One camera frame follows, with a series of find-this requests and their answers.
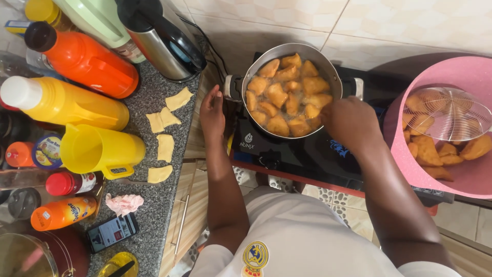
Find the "white shirt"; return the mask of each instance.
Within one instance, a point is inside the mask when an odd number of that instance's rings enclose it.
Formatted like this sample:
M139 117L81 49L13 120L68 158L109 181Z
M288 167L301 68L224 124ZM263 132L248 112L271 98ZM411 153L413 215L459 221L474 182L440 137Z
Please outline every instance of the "white shirt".
M459 277L432 262L398 269L367 239L316 198L271 193L247 207L250 229L236 255L205 247L190 277Z

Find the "electric kettle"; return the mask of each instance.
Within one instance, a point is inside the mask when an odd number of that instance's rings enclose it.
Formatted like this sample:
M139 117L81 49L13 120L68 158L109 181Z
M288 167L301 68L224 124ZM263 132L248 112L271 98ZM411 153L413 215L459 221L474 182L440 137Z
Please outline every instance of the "electric kettle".
M192 80L207 61L193 35L159 0L116 0L118 17L147 60L169 81Z

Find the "smartphone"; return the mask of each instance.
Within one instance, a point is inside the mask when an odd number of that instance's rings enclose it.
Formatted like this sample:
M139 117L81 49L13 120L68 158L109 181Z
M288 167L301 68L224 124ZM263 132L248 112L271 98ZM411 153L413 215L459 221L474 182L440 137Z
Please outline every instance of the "smartphone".
M121 242L136 233L139 228L135 215L131 212L125 216L118 216L86 232L86 238L91 246L92 254Z

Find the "blue band margarine tub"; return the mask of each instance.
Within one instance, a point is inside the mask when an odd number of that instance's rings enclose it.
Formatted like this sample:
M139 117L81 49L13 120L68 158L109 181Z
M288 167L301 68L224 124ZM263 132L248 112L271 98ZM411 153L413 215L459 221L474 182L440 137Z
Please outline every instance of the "blue band margarine tub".
M57 169L63 166L60 157L62 137L57 134L48 134L36 141L32 148L32 161L41 169Z

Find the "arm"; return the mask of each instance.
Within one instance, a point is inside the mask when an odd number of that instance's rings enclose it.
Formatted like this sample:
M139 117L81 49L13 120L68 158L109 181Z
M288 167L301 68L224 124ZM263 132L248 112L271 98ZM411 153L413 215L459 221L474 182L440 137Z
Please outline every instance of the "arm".
M321 118L361 167L369 217L393 264L429 261L454 268L434 221L396 165L374 110L349 97L326 106Z
M210 236L206 245L219 244L234 254L248 233L249 219L241 189L222 145L225 128L222 99L216 85L200 107L209 182L207 222Z

